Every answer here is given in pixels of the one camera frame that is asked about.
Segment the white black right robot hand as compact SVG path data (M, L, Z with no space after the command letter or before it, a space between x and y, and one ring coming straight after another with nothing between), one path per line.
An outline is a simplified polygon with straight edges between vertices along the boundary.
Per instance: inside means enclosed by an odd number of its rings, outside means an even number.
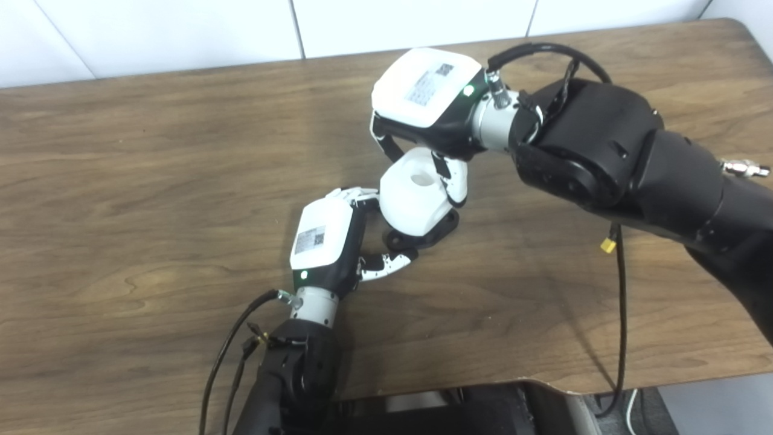
M392 162L404 155L397 140L429 149L448 202L461 208L467 201L467 163L483 151L472 119L487 91L485 70L475 59L411 49L373 86L370 134Z

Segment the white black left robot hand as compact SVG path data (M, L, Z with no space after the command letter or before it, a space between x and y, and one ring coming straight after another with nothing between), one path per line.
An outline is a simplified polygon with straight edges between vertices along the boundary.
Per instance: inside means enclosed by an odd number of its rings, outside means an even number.
M360 283L381 279L416 261L418 251L362 251L369 214L379 210L373 188L334 189L302 210L290 251L293 286L319 288L340 300Z

